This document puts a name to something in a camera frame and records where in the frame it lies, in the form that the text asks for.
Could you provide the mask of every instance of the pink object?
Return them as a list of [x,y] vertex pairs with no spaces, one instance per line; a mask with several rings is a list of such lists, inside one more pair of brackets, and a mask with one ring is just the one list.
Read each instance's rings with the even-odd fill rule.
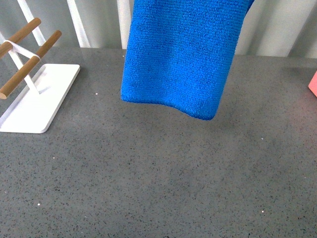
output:
[[311,82],[308,85],[309,89],[315,94],[317,97],[317,72],[313,76]]

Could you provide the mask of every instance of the towel rack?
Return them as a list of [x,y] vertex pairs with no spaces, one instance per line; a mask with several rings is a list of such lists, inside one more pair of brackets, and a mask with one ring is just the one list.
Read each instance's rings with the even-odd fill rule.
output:
[[[56,30],[35,54],[17,44],[40,24],[41,20],[34,18],[0,45],[0,59],[9,53],[18,68],[17,73],[0,89],[0,99],[7,99],[23,79],[27,83],[1,116],[0,132],[45,132],[79,73],[80,66],[77,64],[44,64],[33,78],[29,76],[61,37],[61,32]],[[18,53],[29,58],[24,65]]]

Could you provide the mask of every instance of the microfiber cloth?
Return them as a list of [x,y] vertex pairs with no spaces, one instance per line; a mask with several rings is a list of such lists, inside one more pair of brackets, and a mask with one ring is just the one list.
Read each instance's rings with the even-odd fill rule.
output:
[[211,120],[253,0],[135,0],[121,98]]

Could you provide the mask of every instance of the gray countertop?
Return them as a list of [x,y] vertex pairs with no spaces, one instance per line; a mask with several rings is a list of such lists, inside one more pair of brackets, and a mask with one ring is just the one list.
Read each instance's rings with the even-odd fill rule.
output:
[[317,237],[317,60],[236,56],[202,121],[121,101],[124,54],[45,56],[81,71],[46,133],[0,133],[0,237]]

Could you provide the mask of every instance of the wooden dowel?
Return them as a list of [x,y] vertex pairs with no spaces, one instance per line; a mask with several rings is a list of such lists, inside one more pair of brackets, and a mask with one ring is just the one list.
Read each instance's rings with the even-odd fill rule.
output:
[[[54,34],[39,48],[36,54],[42,58],[49,49],[60,38],[61,32],[55,31]],[[7,99],[11,92],[18,86],[18,84],[31,72],[31,70],[38,64],[40,59],[36,56],[30,58],[17,73],[9,79],[9,81],[0,89],[0,99]]]
[[[18,32],[16,32],[13,36],[11,36],[8,40],[14,43],[19,43],[22,41],[28,34],[30,34],[36,27],[41,24],[41,20],[39,18],[34,18],[28,24],[26,24],[23,28],[21,28]],[[0,45],[0,59],[8,53],[13,48],[12,44],[9,42],[4,42]]]

